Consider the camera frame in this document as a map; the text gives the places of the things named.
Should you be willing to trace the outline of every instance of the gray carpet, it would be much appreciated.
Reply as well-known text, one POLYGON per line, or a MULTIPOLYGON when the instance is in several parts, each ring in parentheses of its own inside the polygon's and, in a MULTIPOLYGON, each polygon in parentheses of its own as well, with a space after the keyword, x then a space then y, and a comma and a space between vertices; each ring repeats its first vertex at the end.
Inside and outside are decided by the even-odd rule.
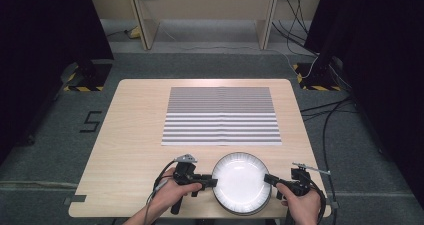
MULTIPOLYGON (((290 64, 311 62, 289 56, 290 64)), ((307 91, 282 55, 237 54, 115 54, 102 92, 59 92, 58 99, 38 127, 36 143, 16 147, 0 167, 1 181, 49 181, 77 184, 84 171, 101 123, 94 133, 84 121, 103 121, 117 84, 128 78, 286 78, 292 82, 300 109, 336 102, 345 91, 307 91)), ((63 74, 66 81, 73 71, 63 74)), ((305 112, 325 111, 329 108, 305 112)), ((378 152, 355 107, 347 104, 335 112, 326 131, 326 154, 340 205, 337 224, 422 224, 424 212, 408 189, 395 164, 378 152)), ((324 168, 322 131, 325 115, 305 121, 318 165, 324 168)), ((325 190, 331 195, 327 177, 325 190)), ((65 199, 72 187, 25 185, 0 187, 0 221, 3 224, 112 224, 113 218, 69 217, 65 199)), ((120 218, 117 224, 125 221, 120 218)), ((159 224, 192 224, 186 220, 160 220, 159 224)), ((331 224, 332 216, 322 224, 331 224)), ((216 224, 263 224, 263 221, 221 220, 216 224)))

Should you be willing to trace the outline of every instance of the white plate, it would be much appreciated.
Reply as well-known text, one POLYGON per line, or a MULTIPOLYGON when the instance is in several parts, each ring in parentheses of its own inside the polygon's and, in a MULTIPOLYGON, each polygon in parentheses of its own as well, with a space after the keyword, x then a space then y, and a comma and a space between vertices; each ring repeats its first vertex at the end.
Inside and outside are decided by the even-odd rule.
POLYGON ((267 204, 271 185, 264 182, 268 169, 257 157, 248 153, 231 153, 215 165, 212 178, 218 179, 213 188, 218 202, 237 215, 252 215, 267 204))

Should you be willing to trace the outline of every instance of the black controller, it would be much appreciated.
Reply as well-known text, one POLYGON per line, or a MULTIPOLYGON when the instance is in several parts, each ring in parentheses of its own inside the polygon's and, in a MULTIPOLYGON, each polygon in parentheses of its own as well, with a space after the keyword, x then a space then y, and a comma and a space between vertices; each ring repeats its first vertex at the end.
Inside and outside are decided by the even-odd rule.
MULTIPOLYGON (((178 185, 200 183, 202 184, 202 188, 200 189, 202 191, 204 191, 208 187, 216 187, 218 179, 212 179, 212 175, 194 174, 195 169, 196 166, 191 162, 179 162, 173 174, 175 182, 178 185)), ((197 197, 197 193, 198 191, 193 192, 191 196, 197 197)), ((178 202, 171 207, 172 214, 176 215, 179 213, 182 201, 183 197, 181 197, 180 200, 178 200, 178 202)))
MULTIPOLYGON (((291 169, 291 178, 294 181, 286 181, 284 179, 280 179, 271 174, 265 174, 264 182, 271 184, 276 187, 277 183, 282 183, 286 185, 296 196, 303 196, 307 194, 311 190, 311 175, 306 171, 305 168, 292 168, 291 169)), ((277 192, 277 199, 281 200, 283 198, 283 194, 280 191, 277 192)), ((290 214, 290 210, 287 210, 286 222, 285 225, 294 225, 295 222, 293 217, 290 214)))

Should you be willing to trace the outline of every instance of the black curtain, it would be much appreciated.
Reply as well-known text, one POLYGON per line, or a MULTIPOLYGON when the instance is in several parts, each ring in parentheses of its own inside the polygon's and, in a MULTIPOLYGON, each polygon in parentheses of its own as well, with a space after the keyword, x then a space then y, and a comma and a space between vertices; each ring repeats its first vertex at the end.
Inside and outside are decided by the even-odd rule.
POLYGON ((320 1, 307 44, 343 61, 371 134, 424 208, 424 0, 354 0, 357 12, 332 37, 343 1, 320 1))
POLYGON ((91 0, 0 0, 0 162, 73 62, 113 59, 91 0))

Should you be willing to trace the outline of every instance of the controller handle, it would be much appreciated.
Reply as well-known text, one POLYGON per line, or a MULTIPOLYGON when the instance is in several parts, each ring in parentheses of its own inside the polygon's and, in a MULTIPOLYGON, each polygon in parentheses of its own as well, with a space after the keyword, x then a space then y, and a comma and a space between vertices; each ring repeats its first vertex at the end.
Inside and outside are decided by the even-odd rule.
POLYGON ((171 207, 171 213, 172 214, 177 215, 180 212, 180 207, 181 207, 182 202, 183 202, 183 197, 181 197, 180 200, 178 200, 177 203, 172 205, 172 207, 171 207))

